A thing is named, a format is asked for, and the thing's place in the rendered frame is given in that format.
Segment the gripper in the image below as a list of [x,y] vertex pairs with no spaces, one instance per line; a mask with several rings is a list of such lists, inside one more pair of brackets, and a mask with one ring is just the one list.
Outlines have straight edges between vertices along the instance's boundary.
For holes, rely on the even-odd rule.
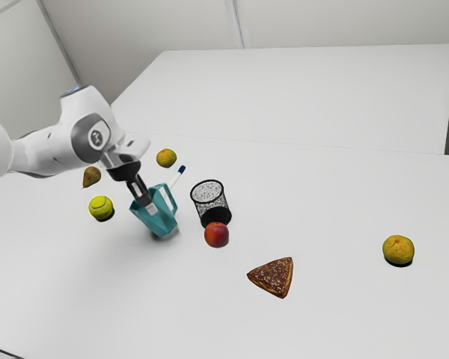
[[116,182],[126,182],[135,201],[141,207],[149,206],[153,200],[142,178],[138,175],[141,168],[140,161],[127,162],[115,168],[107,168],[109,176]]

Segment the teal faceted mug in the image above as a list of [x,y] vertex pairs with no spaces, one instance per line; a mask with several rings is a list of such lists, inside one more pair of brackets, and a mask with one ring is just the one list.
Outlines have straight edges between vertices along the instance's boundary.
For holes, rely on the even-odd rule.
[[148,197],[146,206],[134,200],[129,211],[156,236],[167,236],[177,226],[175,214],[178,206],[171,190],[166,183],[160,183],[149,188]]

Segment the white pen with blue cap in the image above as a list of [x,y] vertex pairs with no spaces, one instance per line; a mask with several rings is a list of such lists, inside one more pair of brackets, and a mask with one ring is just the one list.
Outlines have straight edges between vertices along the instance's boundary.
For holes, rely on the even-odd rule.
[[172,177],[172,179],[168,183],[168,187],[170,189],[172,189],[177,184],[178,180],[181,178],[181,176],[183,175],[185,170],[186,170],[185,165],[181,165],[178,168],[177,172],[175,173],[175,175]]

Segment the yellow tennis ball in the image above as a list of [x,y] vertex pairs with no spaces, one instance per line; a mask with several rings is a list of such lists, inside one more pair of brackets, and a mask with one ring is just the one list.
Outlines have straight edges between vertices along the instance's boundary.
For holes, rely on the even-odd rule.
[[114,205],[109,197],[100,195],[90,200],[88,211],[97,221],[107,221],[114,215]]

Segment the small yellow green orange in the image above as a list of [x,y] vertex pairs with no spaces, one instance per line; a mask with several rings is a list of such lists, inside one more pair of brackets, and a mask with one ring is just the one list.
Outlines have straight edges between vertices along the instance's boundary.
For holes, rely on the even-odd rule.
[[177,154],[170,148],[164,148],[156,154],[156,163],[162,168],[170,168],[177,161]]

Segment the brown green pear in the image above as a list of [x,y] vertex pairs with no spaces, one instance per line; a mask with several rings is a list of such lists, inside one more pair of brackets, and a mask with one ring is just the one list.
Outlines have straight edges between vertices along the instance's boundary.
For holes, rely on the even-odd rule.
[[82,187],[89,188],[94,184],[97,184],[101,180],[102,174],[99,168],[89,166],[84,169],[82,177]]

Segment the black mesh pen holder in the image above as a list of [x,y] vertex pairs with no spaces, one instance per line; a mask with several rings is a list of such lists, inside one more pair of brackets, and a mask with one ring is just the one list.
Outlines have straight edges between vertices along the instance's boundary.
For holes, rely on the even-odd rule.
[[206,179],[195,184],[190,198],[195,205],[201,226],[205,228],[213,222],[228,225],[232,219],[223,184],[217,179]]

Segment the red peach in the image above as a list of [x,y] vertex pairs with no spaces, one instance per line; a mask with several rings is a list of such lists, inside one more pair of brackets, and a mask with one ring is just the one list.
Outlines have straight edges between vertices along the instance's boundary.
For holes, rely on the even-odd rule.
[[204,239],[212,248],[224,247],[229,241],[229,229],[226,224],[212,222],[205,227]]

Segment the triangular chocolate cake slice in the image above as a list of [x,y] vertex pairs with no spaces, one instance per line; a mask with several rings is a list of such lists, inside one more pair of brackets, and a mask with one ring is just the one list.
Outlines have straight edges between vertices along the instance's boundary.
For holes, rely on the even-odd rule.
[[284,299],[293,279],[293,259],[284,257],[252,269],[247,278],[266,292]]

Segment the large yellow green orange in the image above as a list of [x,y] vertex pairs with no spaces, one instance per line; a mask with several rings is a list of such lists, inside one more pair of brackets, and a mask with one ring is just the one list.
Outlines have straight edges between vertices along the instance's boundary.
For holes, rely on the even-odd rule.
[[412,240],[405,236],[392,235],[383,242],[382,252],[390,263],[404,266],[413,261],[415,246]]

